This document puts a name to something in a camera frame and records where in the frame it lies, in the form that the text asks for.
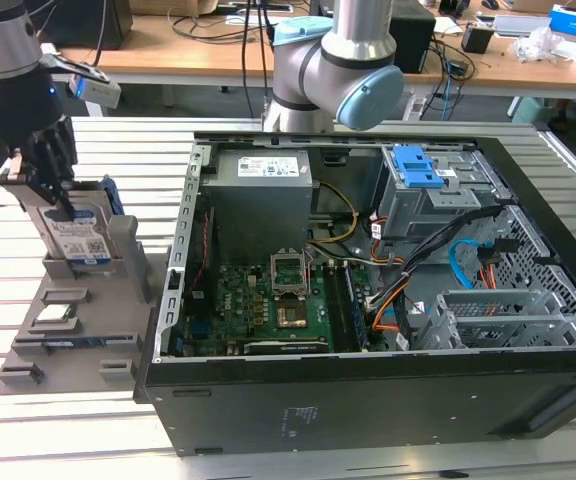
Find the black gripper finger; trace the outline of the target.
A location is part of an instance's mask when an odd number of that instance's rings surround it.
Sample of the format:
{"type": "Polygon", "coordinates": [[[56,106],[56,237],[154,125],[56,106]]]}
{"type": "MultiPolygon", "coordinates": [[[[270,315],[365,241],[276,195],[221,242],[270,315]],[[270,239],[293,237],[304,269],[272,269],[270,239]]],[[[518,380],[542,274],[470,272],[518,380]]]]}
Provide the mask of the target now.
{"type": "Polygon", "coordinates": [[[59,207],[65,220],[73,220],[75,210],[68,196],[68,188],[75,183],[73,166],[77,164],[72,120],[60,118],[37,133],[33,148],[40,196],[59,207]]]}
{"type": "Polygon", "coordinates": [[[22,193],[31,201],[43,201],[43,177],[37,144],[34,141],[28,141],[20,149],[20,156],[21,163],[17,180],[22,193]]]}

